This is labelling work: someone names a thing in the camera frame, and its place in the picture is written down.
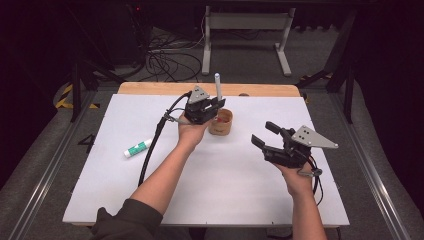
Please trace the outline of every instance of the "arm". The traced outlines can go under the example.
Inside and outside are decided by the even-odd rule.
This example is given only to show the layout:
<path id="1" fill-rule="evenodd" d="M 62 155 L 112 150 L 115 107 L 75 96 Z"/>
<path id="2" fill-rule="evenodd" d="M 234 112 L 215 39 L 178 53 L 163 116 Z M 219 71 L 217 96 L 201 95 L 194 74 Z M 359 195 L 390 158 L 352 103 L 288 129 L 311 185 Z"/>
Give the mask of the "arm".
<path id="1" fill-rule="evenodd" d="M 298 169 L 275 166 L 283 173 L 293 198 L 293 239 L 327 239 L 312 192 L 312 178 L 299 175 Z M 303 168 L 311 170 L 308 163 Z"/>
<path id="2" fill-rule="evenodd" d="M 131 195 L 162 215 L 168 208 L 184 165 L 203 138 L 210 121 L 203 125 L 178 125 L 179 140 L 160 166 Z"/>

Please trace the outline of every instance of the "cup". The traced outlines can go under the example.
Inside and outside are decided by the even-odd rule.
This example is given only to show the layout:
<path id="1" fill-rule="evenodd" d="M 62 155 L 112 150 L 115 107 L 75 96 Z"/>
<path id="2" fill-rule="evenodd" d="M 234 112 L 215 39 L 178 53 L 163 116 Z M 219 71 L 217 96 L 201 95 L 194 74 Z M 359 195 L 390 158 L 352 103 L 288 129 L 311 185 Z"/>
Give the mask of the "cup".
<path id="1" fill-rule="evenodd" d="M 212 135 L 226 136 L 230 133 L 233 113 L 225 108 L 218 109 L 218 115 L 212 120 L 208 129 Z"/>

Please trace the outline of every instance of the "person's left hand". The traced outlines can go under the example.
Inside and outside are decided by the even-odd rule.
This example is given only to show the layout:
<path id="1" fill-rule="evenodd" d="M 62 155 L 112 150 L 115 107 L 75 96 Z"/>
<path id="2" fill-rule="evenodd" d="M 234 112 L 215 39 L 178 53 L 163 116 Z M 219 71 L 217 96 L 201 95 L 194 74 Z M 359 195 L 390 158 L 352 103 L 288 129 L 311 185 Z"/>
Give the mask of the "person's left hand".
<path id="1" fill-rule="evenodd" d="M 181 114 L 179 119 L 189 122 L 186 117 L 184 117 L 184 112 Z M 188 124 L 178 124 L 178 144 L 185 147 L 189 147 L 194 150 L 194 148 L 202 141 L 205 129 L 211 124 L 213 119 L 207 121 L 203 125 L 188 125 Z"/>

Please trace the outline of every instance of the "person's right arm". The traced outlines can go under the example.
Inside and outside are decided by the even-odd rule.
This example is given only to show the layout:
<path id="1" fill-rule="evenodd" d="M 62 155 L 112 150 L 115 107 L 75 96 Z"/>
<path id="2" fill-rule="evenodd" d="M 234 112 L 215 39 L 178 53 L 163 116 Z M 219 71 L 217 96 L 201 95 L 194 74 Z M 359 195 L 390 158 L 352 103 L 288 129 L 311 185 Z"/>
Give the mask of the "person's right arm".
<path id="1" fill-rule="evenodd" d="M 297 173 L 299 169 L 290 169 L 277 164 L 275 166 L 283 173 L 287 189 L 293 198 L 293 239 L 327 239 L 312 192 L 312 178 L 299 175 Z M 303 170 L 310 171 L 310 169 L 306 163 Z"/>

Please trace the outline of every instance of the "hand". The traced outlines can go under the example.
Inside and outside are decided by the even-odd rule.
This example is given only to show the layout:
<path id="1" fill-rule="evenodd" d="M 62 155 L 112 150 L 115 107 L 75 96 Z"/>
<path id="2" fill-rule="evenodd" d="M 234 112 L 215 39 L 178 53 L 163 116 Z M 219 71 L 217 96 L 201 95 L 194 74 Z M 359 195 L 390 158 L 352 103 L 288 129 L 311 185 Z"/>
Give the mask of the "hand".
<path id="1" fill-rule="evenodd" d="M 181 114 L 179 119 L 189 122 L 186 117 L 184 117 L 184 112 Z M 188 125 L 188 124 L 178 124 L 178 145 L 183 145 L 188 147 L 191 150 L 202 141 L 205 129 L 211 124 L 212 119 L 204 123 L 203 125 Z"/>
<path id="2" fill-rule="evenodd" d="M 299 169 L 287 168 L 278 164 L 274 164 L 284 176 L 287 184 L 287 190 L 292 197 L 313 196 L 312 178 L 299 175 Z M 303 165 L 302 171 L 311 172 L 309 163 Z"/>

